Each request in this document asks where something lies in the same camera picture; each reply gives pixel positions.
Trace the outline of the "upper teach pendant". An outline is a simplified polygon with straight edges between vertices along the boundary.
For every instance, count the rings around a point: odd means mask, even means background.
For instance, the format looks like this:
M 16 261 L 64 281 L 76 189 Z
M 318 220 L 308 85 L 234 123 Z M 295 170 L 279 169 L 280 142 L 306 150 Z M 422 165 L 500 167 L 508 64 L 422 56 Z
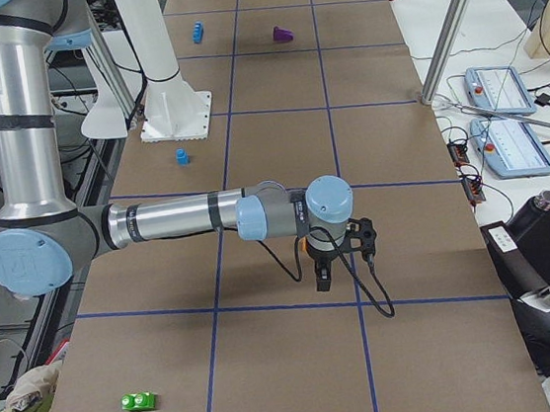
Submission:
M 474 107 L 522 116 L 536 112 L 536 104 L 513 66 L 470 67 L 464 82 Z

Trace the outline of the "far blue long block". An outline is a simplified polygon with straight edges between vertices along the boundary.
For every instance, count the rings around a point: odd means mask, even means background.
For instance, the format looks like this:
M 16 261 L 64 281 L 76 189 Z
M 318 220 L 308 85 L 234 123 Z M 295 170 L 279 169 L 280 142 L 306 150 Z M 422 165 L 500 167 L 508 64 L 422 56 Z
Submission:
M 201 43 L 203 39 L 204 26 L 202 21 L 195 21 L 193 25 L 192 37 L 193 43 Z

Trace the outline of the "teach pendant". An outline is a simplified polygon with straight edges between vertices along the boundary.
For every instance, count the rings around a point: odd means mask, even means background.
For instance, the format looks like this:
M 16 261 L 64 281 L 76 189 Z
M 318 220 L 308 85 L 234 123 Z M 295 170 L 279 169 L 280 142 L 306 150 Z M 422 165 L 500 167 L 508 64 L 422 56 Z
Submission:
M 513 66 L 470 67 L 464 82 L 474 107 L 522 116 L 536 112 L 536 104 Z
M 479 118 L 469 125 L 475 151 L 500 180 L 550 175 L 550 155 L 528 124 Z

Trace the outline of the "small blue block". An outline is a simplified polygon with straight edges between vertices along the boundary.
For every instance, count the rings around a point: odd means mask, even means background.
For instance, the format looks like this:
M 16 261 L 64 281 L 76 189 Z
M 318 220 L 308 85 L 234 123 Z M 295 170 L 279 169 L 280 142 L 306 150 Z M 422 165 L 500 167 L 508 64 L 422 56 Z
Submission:
M 178 148 L 176 150 L 175 159 L 177 160 L 177 163 L 181 166 L 186 166 L 191 161 L 189 153 L 184 148 Z

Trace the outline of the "orange trapezoid block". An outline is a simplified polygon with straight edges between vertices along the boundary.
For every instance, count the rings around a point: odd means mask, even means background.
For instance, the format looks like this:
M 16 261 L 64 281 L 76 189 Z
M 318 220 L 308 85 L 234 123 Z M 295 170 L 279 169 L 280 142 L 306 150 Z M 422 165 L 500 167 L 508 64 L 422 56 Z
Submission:
M 303 238 L 300 239 L 299 244 L 298 244 L 298 248 L 300 249 L 300 251 L 301 251 L 302 253 L 308 251 L 308 248 L 307 248 L 307 239 L 306 239 L 305 237 L 303 237 Z

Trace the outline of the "purple trapezoid block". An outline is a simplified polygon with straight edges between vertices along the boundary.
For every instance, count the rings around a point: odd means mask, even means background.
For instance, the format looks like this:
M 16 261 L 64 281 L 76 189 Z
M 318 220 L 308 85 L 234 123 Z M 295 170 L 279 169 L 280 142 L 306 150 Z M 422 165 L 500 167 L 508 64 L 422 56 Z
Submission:
M 279 26 L 274 26 L 272 39 L 277 43 L 292 42 L 295 40 L 294 32 Z

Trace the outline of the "aluminium frame post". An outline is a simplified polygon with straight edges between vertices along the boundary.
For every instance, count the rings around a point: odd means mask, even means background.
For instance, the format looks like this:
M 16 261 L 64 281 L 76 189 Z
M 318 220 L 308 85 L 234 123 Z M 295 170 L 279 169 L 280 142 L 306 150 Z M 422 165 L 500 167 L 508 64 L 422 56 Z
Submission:
M 439 37 L 433 52 L 432 61 L 429 65 L 427 77 L 421 91 L 421 102 L 424 105 L 431 105 L 436 94 L 441 76 L 444 73 L 446 62 L 450 56 L 452 46 L 458 34 L 459 26 L 468 7 L 470 0 L 450 0 L 443 20 Z

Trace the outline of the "lower teach pendant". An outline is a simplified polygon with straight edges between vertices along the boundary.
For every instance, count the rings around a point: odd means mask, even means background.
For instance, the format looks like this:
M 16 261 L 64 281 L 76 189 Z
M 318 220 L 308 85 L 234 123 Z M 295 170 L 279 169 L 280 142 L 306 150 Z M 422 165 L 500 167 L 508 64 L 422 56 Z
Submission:
M 479 118 L 469 125 L 475 151 L 500 180 L 550 175 L 550 155 L 528 124 Z

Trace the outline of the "green double-stud block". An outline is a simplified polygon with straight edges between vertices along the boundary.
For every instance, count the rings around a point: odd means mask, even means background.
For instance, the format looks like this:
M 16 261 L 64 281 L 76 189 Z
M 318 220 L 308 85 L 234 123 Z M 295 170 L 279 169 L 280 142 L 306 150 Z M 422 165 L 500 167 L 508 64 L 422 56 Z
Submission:
M 121 396 L 119 406 L 126 412 L 155 411 L 157 397 L 157 394 L 152 391 L 129 392 Z

